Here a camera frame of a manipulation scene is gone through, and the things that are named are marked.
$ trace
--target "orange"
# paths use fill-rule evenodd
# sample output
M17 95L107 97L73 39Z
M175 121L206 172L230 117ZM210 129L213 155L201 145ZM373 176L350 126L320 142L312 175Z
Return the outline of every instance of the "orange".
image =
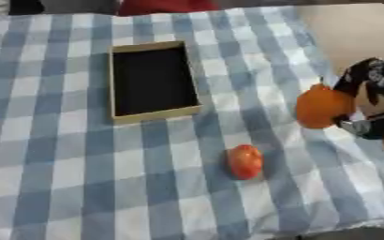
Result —
M354 101L350 95L315 84L297 98L297 121L305 128L330 127L334 117L355 112Z

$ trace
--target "robotic hand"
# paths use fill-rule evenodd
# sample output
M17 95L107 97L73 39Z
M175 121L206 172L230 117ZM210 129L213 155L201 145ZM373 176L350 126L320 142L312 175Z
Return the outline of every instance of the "robotic hand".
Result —
M364 82L368 100L377 105L378 95L384 96L384 60L370 58L350 67L333 89L356 97ZM341 115L334 122L338 127L359 137L384 139L384 112L356 122L351 122L347 115Z

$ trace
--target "red apple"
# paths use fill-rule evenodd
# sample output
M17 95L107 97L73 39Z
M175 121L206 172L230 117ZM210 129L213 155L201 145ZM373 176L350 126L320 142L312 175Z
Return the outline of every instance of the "red apple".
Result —
M262 169L262 154L256 147L249 144L230 149L228 158L231 172L242 180L256 177Z

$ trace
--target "blue and white checkered tablecloth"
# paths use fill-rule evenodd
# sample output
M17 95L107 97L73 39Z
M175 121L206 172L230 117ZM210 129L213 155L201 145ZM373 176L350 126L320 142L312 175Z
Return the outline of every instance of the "blue and white checkered tablecloth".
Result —
M175 39L186 41L202 112L114 126L110 45ZM293 117L296 97L328 71L292 7L0 17L0 239L384 226L382 143ZM225 150L240 143L263 150L263 177L229 176Z

